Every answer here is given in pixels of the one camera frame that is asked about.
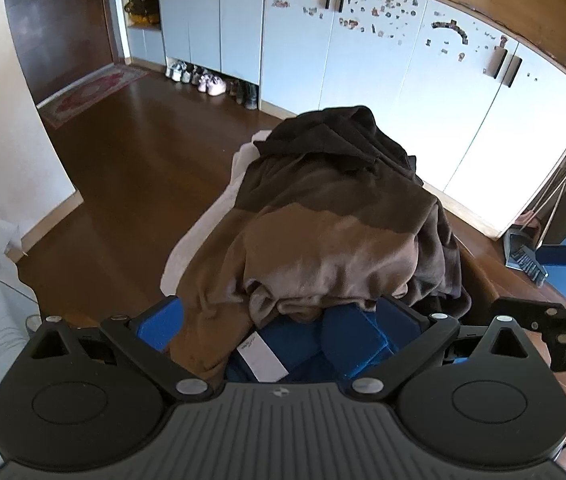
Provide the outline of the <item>white sneakers pair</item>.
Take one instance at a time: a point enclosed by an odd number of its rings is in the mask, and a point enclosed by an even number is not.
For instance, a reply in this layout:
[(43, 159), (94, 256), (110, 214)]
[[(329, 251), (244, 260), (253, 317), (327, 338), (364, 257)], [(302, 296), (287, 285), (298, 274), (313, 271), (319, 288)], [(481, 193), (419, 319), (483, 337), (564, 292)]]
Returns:
[(184, 61), (171, 61), (165, 69), (165, 76), (180, 84), (193, 84), (198, 66)]

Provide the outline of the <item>white wall cabinet row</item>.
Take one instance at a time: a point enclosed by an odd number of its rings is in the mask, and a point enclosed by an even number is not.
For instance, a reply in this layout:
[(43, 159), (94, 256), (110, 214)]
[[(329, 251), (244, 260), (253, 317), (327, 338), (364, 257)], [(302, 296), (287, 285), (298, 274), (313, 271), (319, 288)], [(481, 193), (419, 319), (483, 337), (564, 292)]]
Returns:
[(566, 156), (566, 69), (442, 0), (158, 0), (164, 66), (258, 86), (282, 116), (364, 105), (444, 206), (509, 229)]

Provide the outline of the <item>brown colour-block sweater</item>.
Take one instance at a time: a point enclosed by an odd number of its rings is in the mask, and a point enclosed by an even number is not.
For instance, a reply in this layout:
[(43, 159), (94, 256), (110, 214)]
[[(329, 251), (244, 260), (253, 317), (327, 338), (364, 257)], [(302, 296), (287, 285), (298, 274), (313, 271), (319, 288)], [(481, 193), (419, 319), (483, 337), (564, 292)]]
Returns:
[(455, 318), (470, 310), (442, 203), (368, 107), (286, 119), (256, 148), (179, 279), (173, 361), (217, 384), (248, 333), (280, 315), (310, 322), (381, 298)]

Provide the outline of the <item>white cloth under clothes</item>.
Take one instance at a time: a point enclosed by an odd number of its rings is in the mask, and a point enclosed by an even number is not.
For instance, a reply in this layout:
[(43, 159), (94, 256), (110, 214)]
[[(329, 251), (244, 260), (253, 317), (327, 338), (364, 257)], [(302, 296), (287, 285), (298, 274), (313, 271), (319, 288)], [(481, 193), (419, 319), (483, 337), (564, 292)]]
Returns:
[(259, 159), (260, 156), (255, 143), (266, 140), (270, 133), (271, 130), (257, 131), (249, 142), (243, 144), (234, 153), (230, 181), (227, 187), (201, 215), (201, 218), (194, 223), (194, 226), (187, 231), (187, 234), (180, 238), (175, 248), (170, 252), (161, 277), (161, 284), (159, 284), (159, 290), (164, 296), (177, 294), (181, 278), (196, 252), (207, 240), (210, 233), (216, 229), (223, 217), (234, 207), (237, 193), (240, 191), (248, 166)]

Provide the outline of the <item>dark shoes pair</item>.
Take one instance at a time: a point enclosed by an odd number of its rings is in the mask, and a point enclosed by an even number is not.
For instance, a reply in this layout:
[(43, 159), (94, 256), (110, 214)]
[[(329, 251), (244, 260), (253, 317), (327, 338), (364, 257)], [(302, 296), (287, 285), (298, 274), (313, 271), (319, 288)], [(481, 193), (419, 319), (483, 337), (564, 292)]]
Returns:
[(251, 82), (233, 79), (229, 85), (229, 96), (247, 110), (258, 108), (258, 86)]

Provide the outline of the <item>blue fabric storage bag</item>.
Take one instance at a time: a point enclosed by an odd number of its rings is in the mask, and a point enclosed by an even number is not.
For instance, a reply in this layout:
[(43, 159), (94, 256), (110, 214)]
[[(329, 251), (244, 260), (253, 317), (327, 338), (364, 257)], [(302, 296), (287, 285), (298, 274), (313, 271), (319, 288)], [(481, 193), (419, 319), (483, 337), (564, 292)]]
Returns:
[(256, 328), (232, 351), (228, 382), (349, 382), (424, 332), (426, 318), (399, 301), (381, 298), (375, 309), (356, 304), (327, 308), (300, 323), (279, 315)]

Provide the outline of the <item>grey dustpan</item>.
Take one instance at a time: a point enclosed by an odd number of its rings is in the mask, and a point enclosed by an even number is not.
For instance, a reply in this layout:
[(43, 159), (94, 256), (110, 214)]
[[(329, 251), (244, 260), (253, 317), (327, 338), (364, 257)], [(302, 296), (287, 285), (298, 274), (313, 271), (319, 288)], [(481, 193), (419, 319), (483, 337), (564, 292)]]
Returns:
[(546, 268), (537, 260), (533, 240), (516, 226), (507, 230), (502, 237), (504, 265), (511, 270), (521, 271), (537, 287), (548, 278)]

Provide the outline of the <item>red patterned rug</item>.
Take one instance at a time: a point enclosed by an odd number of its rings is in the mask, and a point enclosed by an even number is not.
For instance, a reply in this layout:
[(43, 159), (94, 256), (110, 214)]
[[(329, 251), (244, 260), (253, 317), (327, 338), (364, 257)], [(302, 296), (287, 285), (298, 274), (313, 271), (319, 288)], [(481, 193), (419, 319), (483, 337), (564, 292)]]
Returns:
[(44, 122), (58, 129), (91, 106), (148, 74), (149, 71), (142, 67), (110, 64), (59, 90), (39, 103), (36, 109)]

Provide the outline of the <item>dark wooden door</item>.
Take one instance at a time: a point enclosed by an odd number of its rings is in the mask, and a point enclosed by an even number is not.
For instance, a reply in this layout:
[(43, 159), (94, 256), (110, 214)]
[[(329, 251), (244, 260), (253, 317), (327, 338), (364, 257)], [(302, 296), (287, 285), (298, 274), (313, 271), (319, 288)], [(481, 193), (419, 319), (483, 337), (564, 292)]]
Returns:
[(33, 102), (120, 59), (108, 0), (4, 0)]

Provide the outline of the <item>pink white sneakers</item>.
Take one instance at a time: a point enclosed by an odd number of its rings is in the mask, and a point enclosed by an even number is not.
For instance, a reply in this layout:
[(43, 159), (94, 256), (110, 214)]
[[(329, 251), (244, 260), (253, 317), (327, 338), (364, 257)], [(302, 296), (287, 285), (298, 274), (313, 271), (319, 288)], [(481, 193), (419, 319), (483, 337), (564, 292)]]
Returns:
[(197, 90), (207, 96), (222, 96), (227, 92), (227, 84), (220, 76), (204, 74), (199, 78)]

